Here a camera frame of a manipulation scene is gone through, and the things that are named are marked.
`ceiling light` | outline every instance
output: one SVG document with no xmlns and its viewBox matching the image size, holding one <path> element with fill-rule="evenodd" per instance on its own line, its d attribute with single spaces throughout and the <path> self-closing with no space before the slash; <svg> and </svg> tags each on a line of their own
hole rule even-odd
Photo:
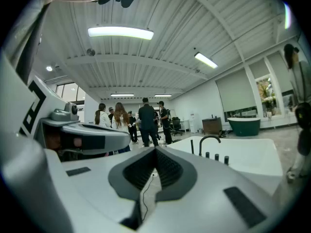
<svg viewBox="0 0 311 233">
<path fill-rule="evenodd" d="M 291 9 L 287 4 L 285 6 L 285 29 L 288 29 L 291 26 Z"/>
<path fill-rule="evenodd" d="M 162 94 L 162 95 L 155 95 L 155 97 L 171 97 L 171 95 Z"/>
<path fill-rule="evenodd" d="M 87 31 L 90 37 L 118 35 L 151 40 L 154 35 L 150 30 L 117 26 L 89 28 Z"/>
<path fill-rule="evenodd" d="M 111 94 L 112 97 L 132 97 L 134 94 Z"/>
<path fill-rule="evenodd" d="M 196 59 L 202 61 L 203 63 L 205 63 L 206 65 L 210 66 L 211 68 L 216 68 L 217 65 L 212 62 L 210 59 L 206 58 L 203 54 L 201 53 L 196 53 L 194 56 Z"/>
</svg>

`green bathtub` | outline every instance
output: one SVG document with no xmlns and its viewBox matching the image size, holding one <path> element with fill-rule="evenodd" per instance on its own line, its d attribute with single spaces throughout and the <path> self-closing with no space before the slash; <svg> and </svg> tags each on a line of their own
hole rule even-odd
<svg viewBox="0 0 311 233">
<path fill-rule="evenodd" d="M 260 118 L 228 118 L 233 132 L 237 136 L 258 135 L 260 129 Z"/>
</svg>

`faucet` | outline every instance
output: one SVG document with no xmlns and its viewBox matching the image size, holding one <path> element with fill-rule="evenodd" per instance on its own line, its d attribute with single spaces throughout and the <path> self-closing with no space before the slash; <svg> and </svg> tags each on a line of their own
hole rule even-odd
<svg viewBox="0 0 311 233">
<path fill-rule="evenodd" d="M 202 156 L 202 142 L 207 139 L 207 138 L 215 138 L 216 140 L 218 140 L 219 143 L 221 143 L 220 139 L 218 136 L 215 136 L 215 135 L 207 135 L 207 136 L 204 136 L 201 141 L 200 141 L 200 152 L 199 152 L 199 156 Z"/>
</svg>

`white ceiling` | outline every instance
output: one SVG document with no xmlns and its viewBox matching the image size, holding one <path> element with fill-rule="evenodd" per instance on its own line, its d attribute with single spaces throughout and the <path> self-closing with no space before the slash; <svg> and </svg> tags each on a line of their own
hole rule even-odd
<svg viewBox="0 0 311 233">
<path fill-rule="evenodd" d="M 115 92 L 176 96 L 297 35 L 295 24 L 284 29 L 283 7 L 276 0 L 135 0 L 126 9 L 113 0 L 105 5 L 56 1 L 34 69 L 46 80 L 68 75 L 101 99 Z M 88 36 L 88 28 L 103 25 L 150 29 L 154 37 Z M 89 48 L 94 57 L 87 56 Z M 198 51 L 218 68 L 196 60 Z M 59 67 L 48 73 L 51 63 Z"/>
</svg>

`office chair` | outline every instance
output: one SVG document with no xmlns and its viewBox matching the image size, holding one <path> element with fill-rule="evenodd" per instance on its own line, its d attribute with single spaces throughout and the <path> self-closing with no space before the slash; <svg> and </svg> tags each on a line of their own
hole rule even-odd
<svg viewBox="0 0 311 233">
<path fill-rule="evenodd" d="M 183 133 L 181 131 L 178 131 L 181 129 L 181 126 L 180 126 L 180 119 L 174 119 L 172 120 L 172 134 L 173 135 L 177 135 L 177 134 L 180 134 L 182 135 Z"/>
</svg>

